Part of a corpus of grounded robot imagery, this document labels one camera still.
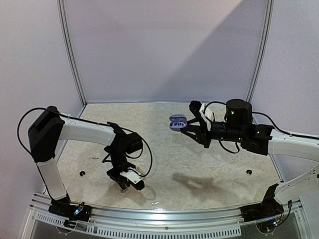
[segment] aluminum frame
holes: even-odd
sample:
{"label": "aluminum frame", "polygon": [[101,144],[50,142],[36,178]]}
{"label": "aluminum frame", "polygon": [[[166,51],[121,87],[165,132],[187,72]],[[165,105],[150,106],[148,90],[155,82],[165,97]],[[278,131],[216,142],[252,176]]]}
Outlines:
{"label": "aluminum frame", "polygon": [[[50,203],[49,196],[40,193],[34,194],[28,209],[28,219],[22,239],[31,237],[36,220],[68,229],[62,226],[66,218],[48,212]],[[293,202],[292,213],[298,218],[298,227],[303,238],[311,239],[308,223],[299,200]],[[187,235],[189,239],[191,235],[198,239],[201,237],[221,239],[240,236],[241,226],[253,225],[256,222],[245,223],[240,216],[240,206],[185,211],[136,210],[93,206],[90,221],[88,223],[78,222],[75,231],[115,239],[128,238],[126,235],[135,235],[136,238],[139,236],[139,238],[144,239],[183,239],[187,238]]]}
{"label": "aluminum frame", "polygon": [[67,19],[66,19],[64,0],[57,0],[57,4],[58,4],[63,39],[64,39],[64,43],[65,43],[65,49],[66,49],[66,53],[67,53],[67,56],[69,59],[71,72],[73,75],[73,80],[75,83],[76,90],[79,94],[80,101],[81,101],[83,106],[86,106],[87,101],[85,98],[83,86],[81,83],[80,75],[79,75],[79,72],[78,72],[78,69],[76,66],[76,62],[75,62],[75,58],[74,58],[74,54],[73,54],[73,48],[72,48],[72,44],[71,44],[71,38],[70,38],[68,23],[67,23]]}
{"label": "aluminum frame", "polygon": [[[254,118],[254,116],[253,116],[253,123],[254,123],[254,124],[258,124],[258,122],[257,122],[256,119]],[[276,156],[273,155],[273,154],[269,154],[269,157],[270,157],[270,159],[271,159],[271,161],[272,161],[272,163],[273,163],[273,165],[274,165],[275,171],[276,171],[276,173],[277,173],[277,175],[278,175],[278,178],[279,178],[280,182],[281,182],[281,183],[284,183],[284,178],[283,178],[283,176],[282,176],[282,174],[281,174],[281,171],[280,171],[280,169],[279,169],[278,164],[276,163]]]}
{"label": "aluminum frame", "polygon": [[255,91],[255,88],[257,85],[257,80],[259,77],[260,69],[261,69],[261,66],[263,63],[263,58],[265,55],[273,7],[274,7],[274,0],[268,0],[267,10],[266,10],[265,20],[264,20],[264,26],[263,26],[262,36],[261,36],[261,40],[260,40],[260,45],[259,45],[259,53],[258,53],[255,71],[254,71],[254,76],[253,76],[253,79],[251,81],[250,87],[248,89],[247,97],[246,97],[247,102],[252,101],[254,91]]}

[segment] black cable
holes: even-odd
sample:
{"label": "black cable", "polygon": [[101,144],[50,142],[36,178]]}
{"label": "black cable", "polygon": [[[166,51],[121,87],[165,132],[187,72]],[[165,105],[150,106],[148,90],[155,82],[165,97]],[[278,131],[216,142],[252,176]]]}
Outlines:
{"label": "black cable", "polygon": [[277,209],[277,211],[280,212],[280,217],[279,217],[279,220],[278,220],[278,222],[280,222],[281,219],[282,219],[283,216],[284,216],[284,213],[283,213],[281,210],[279,210],[279,209]]}
{"label": "black cable", "polygon": [[126,157],[127,157],[127,158],[130,158],[130,159],[137,159],[137,158],[140,158],[140,157],[141,157],[142,153],[143,153],[143,148],[141,149],[141,152],[140,152],[140,154],[139,154],[137,157],[129,156],[127,153],[126,153],[125,155],[126,155]]}
{"label": "black cable", "polygon": [[[132,131],[132,130],[130,130],[130,129],[127,129],[127,128],[120,127],[120,126],[110,125],[110,124],[108,124],[108,123],[97,123],[97,122],[94,122],[94,121],[91,121],[91,120],[80,119],[80,118],[73,117],[73,116],[66,116],[66,115],[64,115],[64,114],[61,114],[61,113],[58,113],[58,112],[55,112],[55,111],[52,111],[52,110],[49,110],[49,109],[46,109],[46,108],[43,108],[43,107],[36,107],[36,108],[33,108],[33,109],[28,110],[28,111],[21,117],[21,119],[20,119],[20,121],[19,121],[19,123],[18,123],[18,126],[17,126],[17,138],[18,138],[18,141],[19,141],[20,145],[22,146],[22,148],[23,148],[26,152],[28,152],[28,153],[31,155],[31,157],[32,157],[32,154],[31,154],[30,150],[28,150],[28,149],[24,146],[24,144],[22,143],[22,141],[21,141],[21,139],[20,139],[19,131],[20,131],[20,125],[21,125],[23,119],[24,119],[29,113],[31,113],[31,112],[33,112],[33,111],[37,111],[37,110],[48,111],[48,112],[54,113],[54,114],[56,114],[56,115],[59,115],[59,116],[61,116],[61,117],[68,118],[68,119],[72,119],[72,120],[74,119],[74,120],[78,120],[78,121],[81,121],[81,122],[86,122],[86,123],[98,124],[98,125],[102,125],[102,126],[108,126],[108,127],[119,128],[119,129],[122,129],[122,130],[126,130],[126,131],[128,131],[128,132],[134,133],[134,131]],[[148,148],[148,150],[149,150],[149,152],[150,152],[150,157],[151,157],[151,163],[150,163],[150,167],[149,167],[147,173],[146,173],[145,175],[140,175],[141,177],[146,177],[146,176],[150,173],[150,171],[151,171],[151,169],[152,169],[152,165],[153,165],[153,155],[152,155],[152,151],[151,151],[151,148],[150,148],[149,144],[146,142],[146,140],[145,140],[143,137],[141,137],[141,139],[142,139],[142,141],[145,143],[145,145],[147,146],[147,148]]]}
{"label": "black cable", "polygon": [[287,216],[283,219],[283,221],[282,221],[281,223],[277,224],[277,226],[276,226],[276,227],[279,227],[281,224],[283,224],[283,223],[287,220],[287,218],[288,218],[288,217],[289,217],[289,215],[290,215],[290,212],[291,212],[291,208],[289,208],[289,211],[288,211]]}
{"label": "black cable", "polygon": [[111,160],[107,160],[110,157],[110,154],[108,153],[108,155],[105,156],[105,158],[103,158],[102,163],[111,163]]}
{"label": "black cable", "polygon": [[133,172],[139,174],[135,169],[129,168],[128,170],[129,170],[129,171],[133,171]]}
{"label": "black cable", "polygon": [[266,115],[265,113],[253,112],[253,114],[265,116],[267,119],[270,120],[270,122],[273,124],[273,126],[275,127],[275,129],[278,130],[278,131],[281,132],[281,133],[284,133],[284,134],[287,134],[287,135],[290,135],[290,136],[294,136],[294,137],[310,138],[310,139],[319,140],[319,137],[315,137],[315,136],[308,136],[308,135],[302,135],[302,134],[295,134],[295,133],[286,132],[286,131],[280,129],[280,128],[275,124],[275,122],[274,122],[268,115]]}
{"label": "black cable", "polygon": [[229,152],[229,153],[236,154],[236,153],[239,153],[239,151],[240,151],[240,148],[238,147],[237,142],[235,142],[235,145],[236,145],[236,148],[237,148],[237,152],[233,152],[233,151],[230,151],[229,149],[225,148],[225,146],[222,144],[222,142],[221,142],[220,140],[219,140],[218,142],[219,142],[220,146],[221,146],[224,150],[226,150],[227,152]]}
{"label": "black cable", "polygon": [[205,105],[203,114],[204,114],[205,118],[206,118],[209,122],[213,123],[213,121],[211,121],[211,119],[208,118],[208,117],[205,115],[205,112],[206,112],[207,107],[210,106],[211,104],[226,105],[226,103],[223,103],[223,102],[220,102],[220,101],[211,101],[211,102],[209,102],[207,105]]}
{"label": "black cable", "polygon": [[[214,114],[214,112],[213,112],[213,122],[215,122],[215,114]],[[236,154],[236,153],[239,153],[239,151],[240,151],[240,148],[238,147],[237,142],[235,142],[235,145],[236,145],[236,148],[237,148],[237,152],[233,152],[233,151],[230,151],[229,149],[227,149],[227,148],[223,145],[223,143],[222,143],[220,140],[219,140],[218,142],[219,142],[220,146],[221,146],[224,150],[226,150],[227,152],[229,152],[229,153]]]}

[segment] beige floor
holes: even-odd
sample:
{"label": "beige floor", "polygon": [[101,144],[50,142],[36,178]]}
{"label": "beige floor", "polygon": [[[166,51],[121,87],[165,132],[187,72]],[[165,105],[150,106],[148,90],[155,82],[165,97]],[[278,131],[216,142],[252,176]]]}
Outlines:
{"label": "beige floor", "polygon": [[[212,106],[222,120],[224,106]],[[69,141],[59,159],[58,168],[72,201],[135,209],[187,210],[227,207],[261,201],[267,188],[279,181],[270,157],[241,150],[224,151],[216,141],[204,149],[187,136],[168,128],[172,114],[192,115],[188,104],[131,103],[91,104],[82,118],[112,121],[138,132],[149,143],[154,163],[145,178],[146,187],[125,193],[106,171],[110,163],[101,163],[103,146]],[[225,143],[235,150],[234,143]],[[140,159],[129,160],[145,173],[150,158],[145,147]],[[79,172],[86,174],[80,177]]]}

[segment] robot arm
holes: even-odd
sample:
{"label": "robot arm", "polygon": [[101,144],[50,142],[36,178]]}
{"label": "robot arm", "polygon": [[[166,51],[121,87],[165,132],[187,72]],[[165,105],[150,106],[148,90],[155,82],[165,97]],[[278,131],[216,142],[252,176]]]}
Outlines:
{"label": "robot arm", "polygon": [[137,190],[144,188],[144,182],[135,165],[129,163],[126,154],[143,147],[142,138],[135,132],[126,134],[115,123],[94,124],[73,117],[61,117],[56,107],[48,107],[28,130],[30,152],[47,191],[52,198],[49,212],[69,217],[71,220],[87,221],[91,207],[82,203],[73,206],[62,183],[54,151],[59,140],[78,140],[105,146],[113,168],[108,176],[116,181],[122,190],[132,185]]}
{"label": "robot arm", "polygon": [[[284,154],[319,162],[319,138],[316,135],[280,132],[272,125],[252,122],[252,106],[243,100],[226,103],[224,122],[217,122],[207,105],[192,101],[189,105],[194,119],[186,121],[180,115],[171,117],[170,128],[191,137],[208,148],[212,139],[240,143],[247,151],[268,155]],[[241,208],[245,221],[275,216],[291,199],[319,189],[319,165],[286,183],[268,188],[263,202]]]}

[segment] white wall panel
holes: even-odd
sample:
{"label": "white wall panel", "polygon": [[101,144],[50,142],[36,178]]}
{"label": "white wall panel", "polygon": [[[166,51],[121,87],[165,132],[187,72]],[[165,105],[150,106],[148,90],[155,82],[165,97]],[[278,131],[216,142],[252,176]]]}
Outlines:
{"label": "white wall panel", "polygon": [[[33,107],[55,105],[78,115],[82,106],[56,1],[1,1],[0,19],[0,238],[17,239],[33,193],[43,189],[32,158],[17,141],[18,121]],[[27,146],[27,129],[38,114],[22,124]]]}
{"label": "white wall panel", "polygon": [[[311,0],[275,1],[269,38],[252,100],[255,111],[270,115],[282,129],[319,136],[319,4]],[[266,122],[258,117],[258,122]],[[316,163],[278,156],[287,181]],[[319,238],[319,192],[303,196],[313,238]]]}
{"label": "white wall panel", "polygon": [[89,102],[245,98],[266,0],[67,0]]}

